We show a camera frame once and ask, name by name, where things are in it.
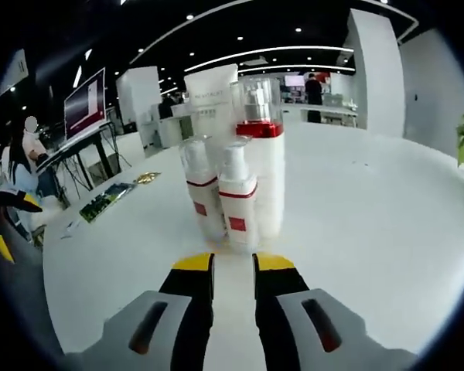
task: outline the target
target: table leg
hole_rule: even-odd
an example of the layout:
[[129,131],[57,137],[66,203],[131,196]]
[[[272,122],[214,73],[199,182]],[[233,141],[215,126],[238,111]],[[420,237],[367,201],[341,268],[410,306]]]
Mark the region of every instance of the table leg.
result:
[[96,139],[94,140],[94,145],[96,145],[96,149],[98,150],[98,155],[100,156],[101,164],[103,165],[103,169],[105,174],[108,178],[112,178],[114,173],[111,171],[110,163],[108,162],[107,154],[101,144],[101,135],[98,133]]
[[79,152],[76,153],[77,161],[79,162],[80,170],[83,172],[84,178],[86,179],[87,187],[92,190],[93,185],[91,184],[90,177],[86,172],[86,169],[84,168],[83,160],[81,160]]

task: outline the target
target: red label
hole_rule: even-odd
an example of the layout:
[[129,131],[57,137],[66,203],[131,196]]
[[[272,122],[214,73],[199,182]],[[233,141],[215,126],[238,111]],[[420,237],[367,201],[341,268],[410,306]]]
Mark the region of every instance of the red label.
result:
[[200,203],[194,203],[194,209],[196,209],[196,212],[200,215],[207,216],[206,214],[206,207]]
[[246,221],[244,219],[229,217],[229,222],[232,230],[241,230],[242,232],[246,231]]

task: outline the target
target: clear bottle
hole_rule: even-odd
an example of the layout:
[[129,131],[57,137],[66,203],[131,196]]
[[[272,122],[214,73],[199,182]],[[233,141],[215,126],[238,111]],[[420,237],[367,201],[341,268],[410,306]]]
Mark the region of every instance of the clear bottle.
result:
[[258,176],[257,217],[262,238],[281,232],[285,204],[285,134],[278,80],[248,79],[231,85],[237,135],[249,135],[246,161]]
[[227,146],[218,186],[230,245],[234,250],[250,251],[258,247],[258,222],[254,203],[258,180],[249,171],[244,158],[247,141]]
[[191,137],[179,149],[201,230],[208,240],[220,242],[226,229],[218,195],[218,178],[208,162],[205,140],[205,136]]

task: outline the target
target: computer screen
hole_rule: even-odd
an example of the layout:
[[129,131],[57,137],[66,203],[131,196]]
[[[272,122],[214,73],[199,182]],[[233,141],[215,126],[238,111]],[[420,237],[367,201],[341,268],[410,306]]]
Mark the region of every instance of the computer screen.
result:
[[87,127],[106,121],[105,70],[95,73],[64,102],[66,139]]
[[287,75],[285,77],[285,86],[287,87],[304,87],[303,75]]

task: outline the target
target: black hair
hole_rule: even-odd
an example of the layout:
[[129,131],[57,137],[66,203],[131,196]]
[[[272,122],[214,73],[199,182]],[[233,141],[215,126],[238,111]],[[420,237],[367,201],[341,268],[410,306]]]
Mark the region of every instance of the black hair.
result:
[[28,172],[31,172],[31,165],[29,164],[22,146],[23,138],[23,130],[16,130],[12,133],[9,152],[9,176],[10,179],[12,179],[12,183],[15,183],[15,170],[17,170],[17,166],[19,166],[19,164],[23,165]]

